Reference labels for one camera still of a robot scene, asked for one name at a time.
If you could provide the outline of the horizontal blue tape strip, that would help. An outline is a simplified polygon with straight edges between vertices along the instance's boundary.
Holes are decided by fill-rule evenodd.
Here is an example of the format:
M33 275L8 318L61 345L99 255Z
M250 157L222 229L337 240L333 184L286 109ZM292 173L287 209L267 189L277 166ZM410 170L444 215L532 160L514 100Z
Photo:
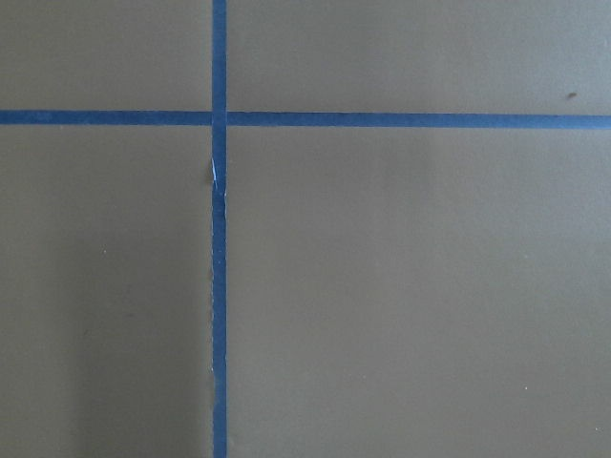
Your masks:
M608 130L610 116L587 114L423 114L206 111L3 110L3 125L464 128Z

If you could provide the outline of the vertical blue tape strip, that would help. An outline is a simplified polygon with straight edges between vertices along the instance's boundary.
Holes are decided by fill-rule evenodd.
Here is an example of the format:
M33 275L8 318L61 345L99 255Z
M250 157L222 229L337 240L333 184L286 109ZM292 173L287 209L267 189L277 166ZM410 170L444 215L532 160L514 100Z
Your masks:
M226 37L227 4L212 2L212 372L213 455L228 455L226 324Z

